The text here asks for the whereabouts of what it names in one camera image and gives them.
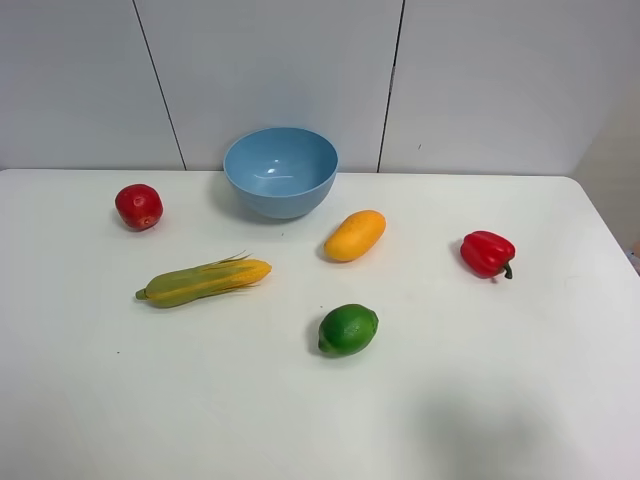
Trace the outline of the yellow orange mango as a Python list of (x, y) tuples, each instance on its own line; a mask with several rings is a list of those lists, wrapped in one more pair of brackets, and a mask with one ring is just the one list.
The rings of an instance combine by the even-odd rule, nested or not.
[(348, 216), (325, 241), (325, 256), (351, 262), (366, 254), (382, 237), (386, 219), (378, 211), (362, 210)]

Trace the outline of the light blue plastic bowl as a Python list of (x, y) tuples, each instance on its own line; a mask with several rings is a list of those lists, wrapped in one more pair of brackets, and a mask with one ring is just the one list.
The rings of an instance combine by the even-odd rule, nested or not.
[(302, 217), (328, 195), (339, 167), (335, 147), (312, 131), (276, 127), (230, 146), (223, 170), (242, 203), (264, 217)]

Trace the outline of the green lime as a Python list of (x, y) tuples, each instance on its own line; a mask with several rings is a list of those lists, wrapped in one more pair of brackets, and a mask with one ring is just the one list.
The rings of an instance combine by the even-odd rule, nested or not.
[(318, 328), (318, 349), (328, 356), (345, 357), (365, 349), (379, 325), (377, 314), (360, 304), (345, 304), (330, 311)]

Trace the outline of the red bell pepper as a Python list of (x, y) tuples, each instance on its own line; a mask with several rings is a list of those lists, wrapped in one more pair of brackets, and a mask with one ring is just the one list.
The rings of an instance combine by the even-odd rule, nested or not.
[(513, 278), (510, 262), (515, 258), (515, 246), (504, 237), (488, 231), (467, 234), (460, 246), (460, 255), (470, 269), (484, 279), (503, 275)]

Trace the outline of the yellow corn cob with husk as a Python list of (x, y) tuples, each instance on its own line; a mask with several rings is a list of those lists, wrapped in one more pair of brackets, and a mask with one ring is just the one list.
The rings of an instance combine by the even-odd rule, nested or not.
[(174, 308), (207, 297), (253, 287), (272, 271), (263, 260), (234, 256), (154, 277), (135, 293), (155, 308)]

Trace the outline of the red pomegranate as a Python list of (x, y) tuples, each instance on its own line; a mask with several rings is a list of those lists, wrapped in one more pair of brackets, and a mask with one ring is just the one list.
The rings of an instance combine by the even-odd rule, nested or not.
[(134, 231), (155, 226), (164, 212), (158, 192), (146, 184), (123, 188), (115, 197), (115, 208), (126, 226)]

